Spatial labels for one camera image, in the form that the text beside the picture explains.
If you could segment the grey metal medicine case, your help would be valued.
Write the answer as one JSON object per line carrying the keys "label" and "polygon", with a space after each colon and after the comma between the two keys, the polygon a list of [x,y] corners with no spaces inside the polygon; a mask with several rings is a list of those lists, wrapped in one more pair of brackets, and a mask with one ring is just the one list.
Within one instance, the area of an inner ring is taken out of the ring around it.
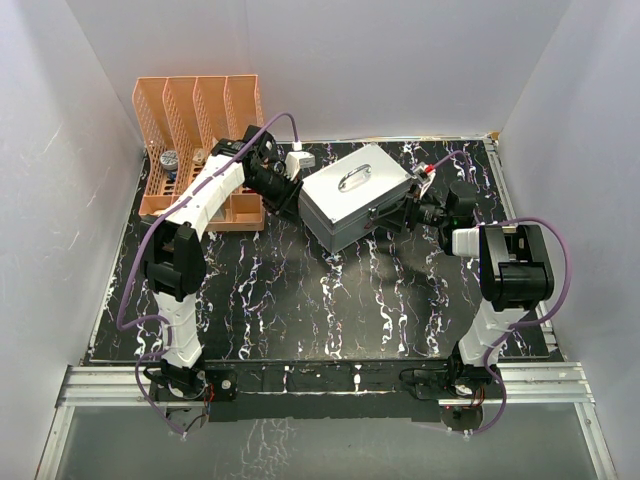
{"label": "grey metal medicine case", "polygon": [[404,198],[412,175],[376,144],[368,144],[303,180],[302,222],[335,254],[374,229],[371,212]]}

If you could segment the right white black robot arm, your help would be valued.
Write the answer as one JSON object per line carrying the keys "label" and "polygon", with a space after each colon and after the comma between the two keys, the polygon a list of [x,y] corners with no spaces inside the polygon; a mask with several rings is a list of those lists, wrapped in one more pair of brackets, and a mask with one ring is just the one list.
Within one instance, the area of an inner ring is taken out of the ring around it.
{"label": "right white black robot arm", "polygon": [[424,194],[409,206],[409,228],[434,227],[445,254],[479,261],[482,300],[445,368],[432,375],[413,371],[405,377],[416,384],[437,383],[452,396],[469,397],[494,381],[500,351],[515,324],[553,293],[554,273],[542,229],[531,220],[478,225],[476,194],[462,181],[449,187],[444,201]]}

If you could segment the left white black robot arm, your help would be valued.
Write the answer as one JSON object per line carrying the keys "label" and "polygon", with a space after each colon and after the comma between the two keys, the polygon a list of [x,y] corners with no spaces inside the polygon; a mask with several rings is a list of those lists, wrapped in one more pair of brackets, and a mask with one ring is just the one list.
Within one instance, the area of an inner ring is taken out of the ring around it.
{"label": "left white black robot arm", "polygon": [[207,388],[198,364],[196,296],[207,271],[201,241],[211,220],[241,187],[261,195],[270,211],[296,218],[300,167],[313,160],[299,141],[281,158],[274,137],[251,125],[240,140],[220,140],[178,200],[156,221],[145,222],[140,272],[154,295],[163,335],[160,370],[148,376],[156,385],[184,399]]}

